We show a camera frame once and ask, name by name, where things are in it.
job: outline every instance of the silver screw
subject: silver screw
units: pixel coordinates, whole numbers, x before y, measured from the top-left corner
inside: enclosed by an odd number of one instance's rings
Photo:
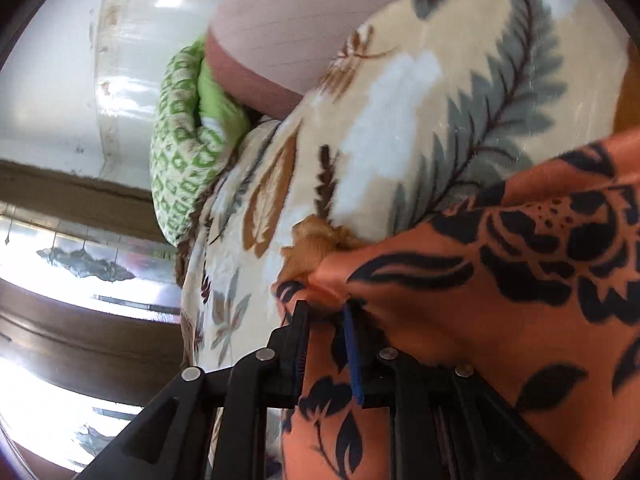
[[[276,357],[276,352],[271,348],[260,348],[255,353],[255,356],[258,361],[271,361],[274,357]]]
[[[393,361],[396,357],[398,357],[398,350],[389,346],[387,348],[383,348],[380,351],[380,357],[382,357],[385,361]]]
[[[185,368],[182,371],[182,378],[188,383],[190,383],[191,381],[195,381],[198,377],[200,377],[201,373],[202,372],[200,371],[199,368],[192,366],[190,368]]]
[[[464,379],[468,379],[474,374],[474,368],[472,365],[458,365],[456,366],[456,375]]]

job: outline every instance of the orange floral fabric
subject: orange floral fabric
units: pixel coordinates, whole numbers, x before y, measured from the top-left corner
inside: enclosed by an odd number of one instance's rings
[[[351,399],[334,314],[349,298],[421,362],[473,365],[586,480],[614,478],[640,437],[639,160],[635,129],[356,250],[297,225],[273,291],[284,317],[304,299],[317,319],[286,478],[389,477],[388,414]]]

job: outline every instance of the green and white fabric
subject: green and white fabric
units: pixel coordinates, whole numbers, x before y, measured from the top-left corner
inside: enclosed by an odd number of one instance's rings
[[[182,49],[162,82],[150,156],[154,208],[169,243],[178,244],[198,196],[249,128],[242,107],[213,81],[204,42]]]

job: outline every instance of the bright green cloth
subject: bright green cloth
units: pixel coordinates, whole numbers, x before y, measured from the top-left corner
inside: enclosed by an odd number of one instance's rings
[[[178,244],[199,195],[249,129],[243,108],[213,81],[204,41],[182,49],[162,82],[150,154],[156,218],[169,243]]]

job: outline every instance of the cream floral fabric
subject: cream floral fabric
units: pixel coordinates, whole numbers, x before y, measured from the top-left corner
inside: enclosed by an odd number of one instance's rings
[[[601,0],[398,0],[282,124],[244,142],[200,218],[182,297],[205,370],[267,343],[309,214],[381,240],[620,123],[628,37]]]

